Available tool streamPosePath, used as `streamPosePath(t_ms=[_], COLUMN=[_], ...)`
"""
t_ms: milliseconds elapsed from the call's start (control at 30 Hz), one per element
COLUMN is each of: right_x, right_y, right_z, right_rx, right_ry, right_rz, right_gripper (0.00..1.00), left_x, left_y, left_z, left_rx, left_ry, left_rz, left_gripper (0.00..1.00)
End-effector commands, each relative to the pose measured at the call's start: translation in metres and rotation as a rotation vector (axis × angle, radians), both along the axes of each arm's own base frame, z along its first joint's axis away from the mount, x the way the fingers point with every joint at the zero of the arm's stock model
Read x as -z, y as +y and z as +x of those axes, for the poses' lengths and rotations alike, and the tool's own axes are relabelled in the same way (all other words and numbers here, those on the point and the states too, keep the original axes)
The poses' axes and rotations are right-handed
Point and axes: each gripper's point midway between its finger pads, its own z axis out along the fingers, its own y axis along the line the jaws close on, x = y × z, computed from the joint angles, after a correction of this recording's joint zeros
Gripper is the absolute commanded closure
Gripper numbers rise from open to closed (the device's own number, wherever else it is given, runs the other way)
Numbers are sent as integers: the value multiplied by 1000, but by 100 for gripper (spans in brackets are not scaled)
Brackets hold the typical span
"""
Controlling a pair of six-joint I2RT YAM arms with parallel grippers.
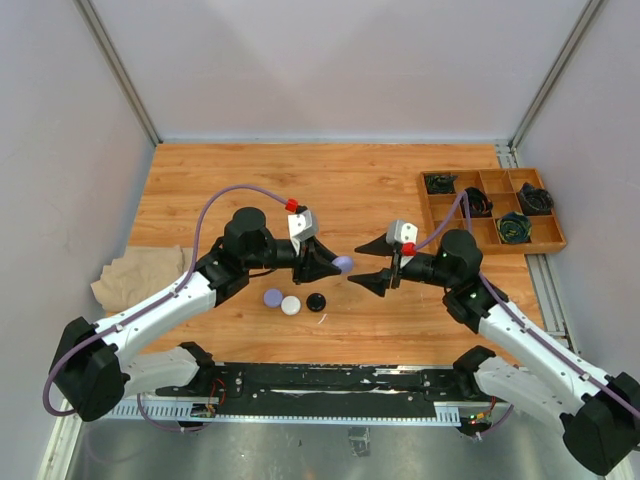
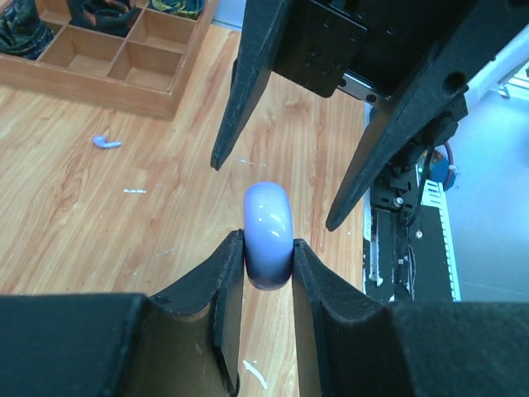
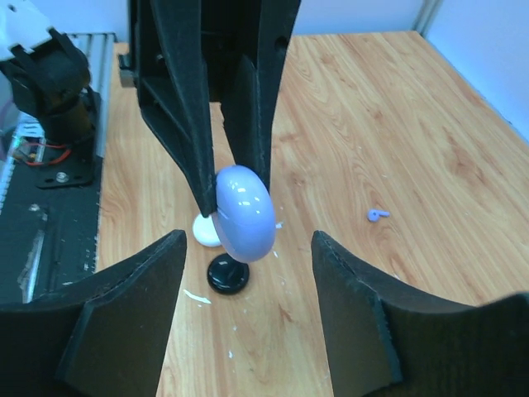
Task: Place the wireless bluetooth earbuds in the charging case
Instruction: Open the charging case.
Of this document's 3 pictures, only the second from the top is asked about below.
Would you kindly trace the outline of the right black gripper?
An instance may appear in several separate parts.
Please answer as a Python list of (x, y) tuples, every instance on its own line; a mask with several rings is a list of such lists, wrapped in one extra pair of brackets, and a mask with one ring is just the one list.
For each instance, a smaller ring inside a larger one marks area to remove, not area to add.
[(272, 70), (324, 98), (349, 74), (378, 103), (326, 219), (336, 230), (383, 167), (528, 23), (526, 1), (248, 1), (212, 148), (219, 170)]

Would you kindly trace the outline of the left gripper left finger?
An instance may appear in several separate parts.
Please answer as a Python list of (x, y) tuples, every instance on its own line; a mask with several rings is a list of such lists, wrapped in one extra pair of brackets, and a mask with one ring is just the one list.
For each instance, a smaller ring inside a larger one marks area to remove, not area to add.
[(235, 396), (244, 239), (139, 293), (4, 295), (4, 396)]

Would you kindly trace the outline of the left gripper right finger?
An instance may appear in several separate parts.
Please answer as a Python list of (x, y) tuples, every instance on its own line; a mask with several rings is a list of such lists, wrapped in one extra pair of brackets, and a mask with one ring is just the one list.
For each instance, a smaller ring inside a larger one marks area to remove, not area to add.
[(525, 396), (528, 306), (381, 304), (293, 244), (302, 396)]

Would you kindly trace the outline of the purple charging case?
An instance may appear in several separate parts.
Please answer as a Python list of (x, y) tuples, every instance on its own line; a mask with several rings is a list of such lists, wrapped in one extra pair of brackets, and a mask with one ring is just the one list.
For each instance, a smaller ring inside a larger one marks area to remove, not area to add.
[(282, 288), (293, 272), (293, 219), (288, 195), (273, 182), (259, 182), (244, 197), (246, 273), (263, 291)]

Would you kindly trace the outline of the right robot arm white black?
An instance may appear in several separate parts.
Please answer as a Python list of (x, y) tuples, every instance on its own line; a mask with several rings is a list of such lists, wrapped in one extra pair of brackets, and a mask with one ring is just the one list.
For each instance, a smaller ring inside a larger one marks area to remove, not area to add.
[(525, 1), (249, 1), (211, 155), (220, 169), (271, 74), (375, 108), (326, 220), (337, 229), (387, 169), (450, 138), (528, 60)]

